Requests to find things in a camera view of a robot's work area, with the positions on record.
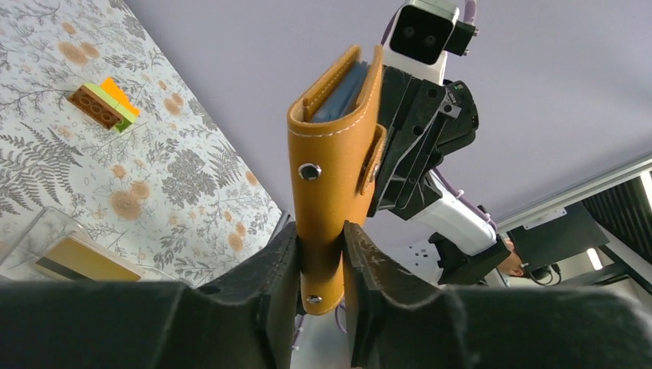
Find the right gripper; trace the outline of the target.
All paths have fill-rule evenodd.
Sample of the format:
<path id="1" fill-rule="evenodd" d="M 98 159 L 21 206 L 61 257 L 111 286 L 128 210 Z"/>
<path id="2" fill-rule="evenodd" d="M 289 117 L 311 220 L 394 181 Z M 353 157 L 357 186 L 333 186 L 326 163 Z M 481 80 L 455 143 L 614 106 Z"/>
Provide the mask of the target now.
<path id="1" fill-rule="evenodd" d="M 386 66 L 378 121 L 388 137 L 368 217 L 389 210 L 409 220 L 441 198 L 427 174 L 474 141 L 477 106 L 462 80 L 437 85 Z"/>

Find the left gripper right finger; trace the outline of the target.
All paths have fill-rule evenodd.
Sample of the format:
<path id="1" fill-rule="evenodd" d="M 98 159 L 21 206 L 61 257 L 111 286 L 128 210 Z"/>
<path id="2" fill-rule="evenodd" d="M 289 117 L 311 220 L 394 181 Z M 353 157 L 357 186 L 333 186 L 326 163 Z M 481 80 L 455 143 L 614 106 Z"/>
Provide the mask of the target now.
<path id="1" fill-rule="evenodd" d="M 603 288 L 436 288 L 342 231 L 352 367 L 649 368 L 651 314 Z"/>

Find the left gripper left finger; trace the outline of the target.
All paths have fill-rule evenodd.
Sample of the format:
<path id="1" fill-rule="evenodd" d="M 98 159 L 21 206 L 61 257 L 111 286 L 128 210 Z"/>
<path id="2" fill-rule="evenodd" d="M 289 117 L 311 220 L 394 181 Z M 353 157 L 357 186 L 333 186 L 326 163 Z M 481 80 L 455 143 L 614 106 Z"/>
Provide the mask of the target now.
<path id="1" fill-rule="evenodd" d="M 296 227 L 219 278 L 1 286 L 3 368 L 287 368 Z"/>

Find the tan leather card holder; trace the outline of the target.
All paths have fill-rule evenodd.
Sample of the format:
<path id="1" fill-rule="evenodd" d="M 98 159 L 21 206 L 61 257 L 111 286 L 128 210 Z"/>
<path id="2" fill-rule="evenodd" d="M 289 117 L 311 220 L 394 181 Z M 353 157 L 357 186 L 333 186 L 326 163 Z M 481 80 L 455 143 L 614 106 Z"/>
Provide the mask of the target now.
<path id="1" fill-rule="evenodd" d="M 344 297 L 339 236 L 346 221 L 363 224 L 375 187 L 387 130 L 378 123 L 383 48 L 342 118 L 312 118 L 361 57 L 352 45 L 288 109 L 288 154 L 294 217 L 300 242 L 301 299 L 305 311 L 323 315 Z"/>

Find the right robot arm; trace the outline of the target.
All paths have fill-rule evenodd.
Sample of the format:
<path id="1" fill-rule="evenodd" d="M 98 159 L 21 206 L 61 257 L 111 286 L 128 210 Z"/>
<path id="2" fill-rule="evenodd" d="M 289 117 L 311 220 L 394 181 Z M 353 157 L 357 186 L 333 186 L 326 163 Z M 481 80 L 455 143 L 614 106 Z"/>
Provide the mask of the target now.
<path id="1" fill-rule="evenodd" d="M 368 216 L 389 210 L 433 228 L 429 241 L 440 255 L 440 284 L 476 284 L 509 250 L 491 216 L 437 170 L 446 155 L 476 137 L 479 117 L 470 89 L 462 81 L 437 85 L 386 67 L 378 121 L 388 138 Z"/>

